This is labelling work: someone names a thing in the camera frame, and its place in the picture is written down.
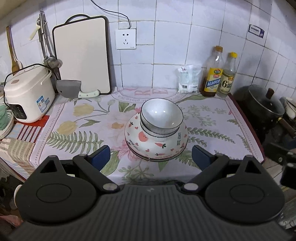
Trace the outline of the small white bowl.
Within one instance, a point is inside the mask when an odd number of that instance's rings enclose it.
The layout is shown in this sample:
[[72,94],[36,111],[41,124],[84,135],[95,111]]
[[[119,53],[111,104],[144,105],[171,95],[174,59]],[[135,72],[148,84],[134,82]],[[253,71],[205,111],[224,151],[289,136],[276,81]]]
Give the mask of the small white bowl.
[[158,128],[156,126],[151,125],[145,118],[140,116],[140,126],[142,129],[149,135],[157,138],[164,138],[169,137],[175,134],[181,126],[178,126],[176,128],[170,128],[170,129],[163,129]]

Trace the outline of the black wok with lid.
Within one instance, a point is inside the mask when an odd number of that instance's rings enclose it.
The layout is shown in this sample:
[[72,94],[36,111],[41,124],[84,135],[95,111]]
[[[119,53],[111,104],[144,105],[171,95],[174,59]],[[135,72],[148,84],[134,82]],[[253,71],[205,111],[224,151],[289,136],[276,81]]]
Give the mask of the black wok with lid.
[[295,129],[283,118],[285,107],[272,88],[243,86],[233,96],[261,144],[268,135],[271,135],[269,140],[275,142],[283,135],[295,138]]

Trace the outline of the cooking wine bottle yellow label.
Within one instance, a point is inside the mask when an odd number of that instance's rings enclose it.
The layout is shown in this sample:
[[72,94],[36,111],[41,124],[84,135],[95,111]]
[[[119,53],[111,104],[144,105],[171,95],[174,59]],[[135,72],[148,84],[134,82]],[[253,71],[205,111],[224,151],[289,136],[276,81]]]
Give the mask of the cooking wine bottle yellow label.
[[223,47],[215,46],[211,56],[205,63],[206,69],[203,72],[203,78],[199,89],[201,95],[205,97],[214,97],[216,95],[224,67],[222,53]]

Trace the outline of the white bunny carrot plate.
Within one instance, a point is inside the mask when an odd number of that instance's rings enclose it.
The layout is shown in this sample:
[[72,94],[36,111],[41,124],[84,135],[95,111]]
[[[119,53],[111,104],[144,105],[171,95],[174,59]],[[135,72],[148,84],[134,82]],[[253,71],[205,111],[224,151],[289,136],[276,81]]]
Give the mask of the white bunny carrot plate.
[[157,138],[147,134],[140,126],[140,114],[132,116],[125,126],[125,141],[135,152],[146,157],[160,159],[173,156],[188,143],[185,123],[169,137]]

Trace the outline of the green plastic strainer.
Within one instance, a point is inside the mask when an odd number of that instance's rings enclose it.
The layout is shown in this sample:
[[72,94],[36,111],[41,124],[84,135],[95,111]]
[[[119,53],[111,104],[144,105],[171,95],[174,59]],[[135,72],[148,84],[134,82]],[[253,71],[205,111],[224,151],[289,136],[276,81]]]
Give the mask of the green plastic strainer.
[[9,123],[9,117],[8,114],[6,112],[6,107],[4,105],[0,106],[0,130],[4,130],[5,127],[8,125]]

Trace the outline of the white plate under strainer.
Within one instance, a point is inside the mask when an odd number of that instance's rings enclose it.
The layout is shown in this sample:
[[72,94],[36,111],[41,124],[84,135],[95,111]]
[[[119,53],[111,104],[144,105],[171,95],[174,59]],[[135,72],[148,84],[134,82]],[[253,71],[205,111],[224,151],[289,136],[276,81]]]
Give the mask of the white plate under strainer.
[[13,128],[14,125],[14,114],[11,110],[7,110],[7,114],[8,114],[8,119],[9,122],[7,124],[7,126],[3,129],[0,130],[0,139],[2,140],[3,138],[5,138],[11,131],[11,129]]

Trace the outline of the large white Morning Honey plate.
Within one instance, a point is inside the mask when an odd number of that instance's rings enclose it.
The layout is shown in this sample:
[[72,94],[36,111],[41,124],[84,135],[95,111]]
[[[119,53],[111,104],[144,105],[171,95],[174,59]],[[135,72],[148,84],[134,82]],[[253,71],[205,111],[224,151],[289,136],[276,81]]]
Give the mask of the large white Morning Honey plate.
[[164,158],[160,158],[160,159],[154,159],[154,158],[150,158],[150,157],[146,157],[143,156],[141,154],[138,154],[137,152],[135,152],[130,146],[128,146],[129,150],[135,154],[137,157],[144,159],[145,161],[151,161],[151,162],[164,162],[164,161],[170,161],[172,159],[177,158],[178,156],[180,156],[180,154],[182,154],[182,152],[184,152],[184,150],[186,148],[182,148],[180,151],[177,151],[177,153],[173,156],[165,156]]

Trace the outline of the clear vinegar bottle yellow cap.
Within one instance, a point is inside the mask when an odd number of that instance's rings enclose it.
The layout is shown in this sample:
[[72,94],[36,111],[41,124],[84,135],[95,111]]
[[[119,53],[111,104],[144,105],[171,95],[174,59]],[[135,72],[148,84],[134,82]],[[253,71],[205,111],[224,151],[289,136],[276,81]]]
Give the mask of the clear vinegar bottle yellow cap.
[[236,59],[237,53],[230,52],[228,54],[216,92],[220,98],[225,98],[230,93],[236,75]]

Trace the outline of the white rice cooker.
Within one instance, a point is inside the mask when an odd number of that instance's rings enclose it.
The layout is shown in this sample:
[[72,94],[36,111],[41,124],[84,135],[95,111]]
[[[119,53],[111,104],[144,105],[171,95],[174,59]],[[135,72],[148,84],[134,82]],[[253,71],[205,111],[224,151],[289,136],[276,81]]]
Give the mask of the white rice cooker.
[[55,98],[51,76],[46,67],[33,65],[5,84],[6,103],[18,121],[34,123],[45,115]]

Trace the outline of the blue wall sticker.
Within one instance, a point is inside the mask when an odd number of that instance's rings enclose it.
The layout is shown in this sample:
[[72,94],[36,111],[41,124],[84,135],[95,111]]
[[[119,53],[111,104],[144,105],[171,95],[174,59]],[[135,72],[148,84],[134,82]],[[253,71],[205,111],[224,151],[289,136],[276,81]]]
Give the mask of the blue wall sticker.
[[263,38],[264,37],[264,30],[260,27],[257,27],[253,24],[249,25],[248,32],[256,35],[257,37]]

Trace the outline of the white cutting board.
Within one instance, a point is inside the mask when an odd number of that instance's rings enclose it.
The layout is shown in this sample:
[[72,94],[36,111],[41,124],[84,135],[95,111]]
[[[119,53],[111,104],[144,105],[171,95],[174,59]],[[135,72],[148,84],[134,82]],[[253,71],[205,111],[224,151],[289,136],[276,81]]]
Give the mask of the white cutting board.
[[52,30],[55,56],[62,62],[62,80],[79,80],[83,92],[99,90],[110,94],[108,18],[79,15],[70,17]]

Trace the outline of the white ribbed bowl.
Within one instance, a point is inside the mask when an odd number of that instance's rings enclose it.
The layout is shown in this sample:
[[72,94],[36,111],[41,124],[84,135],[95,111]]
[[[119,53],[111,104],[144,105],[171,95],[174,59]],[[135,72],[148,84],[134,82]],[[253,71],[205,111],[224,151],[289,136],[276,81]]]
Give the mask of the white ribbed bowl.
[[140,116],[147,128],[175,130],[184,120],[182,110],[172,101],[164,98],[152,98],[142,105]]

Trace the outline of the floral table mat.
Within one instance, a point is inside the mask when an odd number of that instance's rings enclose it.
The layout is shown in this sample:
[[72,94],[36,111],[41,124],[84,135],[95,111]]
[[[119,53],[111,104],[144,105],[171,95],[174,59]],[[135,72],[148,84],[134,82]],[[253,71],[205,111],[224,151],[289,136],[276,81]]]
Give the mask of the floral table mat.
[[[176,103],[189,129],[185,150],[167,162],[141,160],[125,143],[128,120],[151,98]],[[91,154],[103,145],[110,147],[111,158],[102,172],[118,184],[191,179],[200,172],[191,156],[194,145],[232,159],[241,160],[246,155],[254,156],[259,162],[264,159],[254,133],[229,97],[206,98],[197,93],[179,94],[172,89],[117,88],[110,95],[90,100],[57,99],[30,163],[38,167],[49,155],[68,160],[78,154]]]

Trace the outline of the red striped cloth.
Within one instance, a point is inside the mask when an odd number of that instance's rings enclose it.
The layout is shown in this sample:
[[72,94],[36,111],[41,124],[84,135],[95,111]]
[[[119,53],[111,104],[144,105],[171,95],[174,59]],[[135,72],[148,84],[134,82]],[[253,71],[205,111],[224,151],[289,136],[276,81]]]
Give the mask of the red striped cloth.
[[35,167],[30,156],[48,119],[45,115],[35,123],[14,121],[8,135],[1,139],[1,171],[4,174],[23,182],[33,173]]

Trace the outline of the white wall socket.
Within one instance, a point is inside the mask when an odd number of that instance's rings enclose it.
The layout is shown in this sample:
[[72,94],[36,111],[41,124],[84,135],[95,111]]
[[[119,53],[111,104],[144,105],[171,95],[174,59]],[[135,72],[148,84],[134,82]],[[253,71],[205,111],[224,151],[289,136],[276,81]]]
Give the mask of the white wall socket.
[[115,31],[116,48],[118,50],[136,49],[136,29],[118,29]]

